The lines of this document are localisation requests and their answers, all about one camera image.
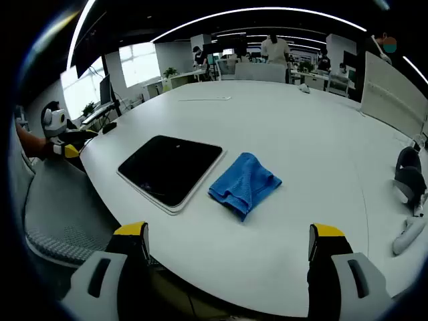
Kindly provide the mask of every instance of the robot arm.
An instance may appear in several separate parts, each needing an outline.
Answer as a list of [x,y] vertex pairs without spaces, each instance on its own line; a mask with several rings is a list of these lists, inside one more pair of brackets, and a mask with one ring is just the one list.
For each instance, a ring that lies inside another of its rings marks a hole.
[[88,139],[98,134],[91,130],[68,129],[69,119],[65,110],[47,109],[41,121],[46,138],[53,144],[53,152],[66,158],[79,156],[77,146],[83,146]]

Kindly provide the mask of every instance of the ceiling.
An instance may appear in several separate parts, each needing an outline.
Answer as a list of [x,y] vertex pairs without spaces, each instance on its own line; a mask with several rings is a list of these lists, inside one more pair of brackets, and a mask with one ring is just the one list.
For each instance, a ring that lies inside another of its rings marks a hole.
[[[51,4],[50,13],[46,12],[46,8],[49,12],[49,6],[44,6],[43,19],[45,25],[61,11],[58,2],[60,1],[48,1]],[[263,2],[263,6],[298,7],[327,13],[360,25],[368,29],[367,33],[345,23],[309,13],[263,10],[232,13],[206,19],[174,31],[157,42],[189,39],[201,33],[228,33],[232,32],[230,30],[236,29],[246,31],[248,35],[265,35],[271,29],[269,27],[281,27],[277,29],[278,35],[325,41],[328,34],[334,33],[360,43],[371,34],[369,32],[373,27],[382,25],[385,26],[391,36],[397,39],[397,51],[393,55],[394,66],[411,79],[418,88],[422,91],[426,90],[426,83],[402,59],[402,56],[407,56],[425,75],[428,75],[425,54],[417,48],[419,33],[425,28],[423,26],[423,10],[415,10],[414,6],[408,5],[408,1],[388,0],[387,2],[391,5],[391,10],[387,12],[381,11],[371,0]],[[83,9],[85,3],[85,0],[74,1],[68,6],[68,9]],[[206,15],[243,7],[259,6],[259,3],[257,5],[246,3],[245,6],[242,6],[236,3],[210,3],[209,1],[204,3],[180,1],[171,5],[155,1],[97,0],[83,24],[80,37],[99,16],[107,12],[103,28],[108,35],[105,43],[105,52],[108,53],[125,45],[150,41],[165,31]],[[68,50],[77,20],[78,16],[58,33],[50,46],[34,61],[21,87],[20,102],[23,105],[32,101],[46,86],[58,79],[59,74],[65,70]],[[252,42],[262,40],[262,38],[251,39]],[[300,45],[319,48],[323,46],[301,39],[293,39],[293,41]]]

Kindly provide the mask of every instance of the black tablet screen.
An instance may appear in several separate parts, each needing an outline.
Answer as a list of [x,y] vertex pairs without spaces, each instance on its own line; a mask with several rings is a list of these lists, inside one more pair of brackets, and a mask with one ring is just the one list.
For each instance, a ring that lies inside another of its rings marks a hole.
[[119,166],[119,172],[169,207],[179,205],[221,154],[218,146],[156,136]]

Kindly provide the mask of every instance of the white partition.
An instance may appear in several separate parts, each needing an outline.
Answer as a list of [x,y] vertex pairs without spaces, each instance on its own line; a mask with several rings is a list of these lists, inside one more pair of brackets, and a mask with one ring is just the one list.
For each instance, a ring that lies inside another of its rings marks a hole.
[[428,100],[398,70],[367,51],[361,112],[413,137],[422,131]]

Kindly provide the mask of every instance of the office chair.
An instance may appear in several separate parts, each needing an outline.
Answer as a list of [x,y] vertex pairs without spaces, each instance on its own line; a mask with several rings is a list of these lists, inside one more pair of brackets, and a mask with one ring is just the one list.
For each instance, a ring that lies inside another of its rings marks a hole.
[[16,224],[34,254],[76,268],[105,250],[120,225],[85,173],[62,158],[39,162],[34,171],[23,159],[14,123],[9,164]]
[[219,80],[235,80],[235,66],[238,59],[218,59],[215,61],[219,71]]
[[327,92],[348,98],[349,81],[348,77],[330,74],[328,77]]
[[286,67],[281,64],[253,64],[240,62],[235,67],[236,80],[260,82],[286,82]]

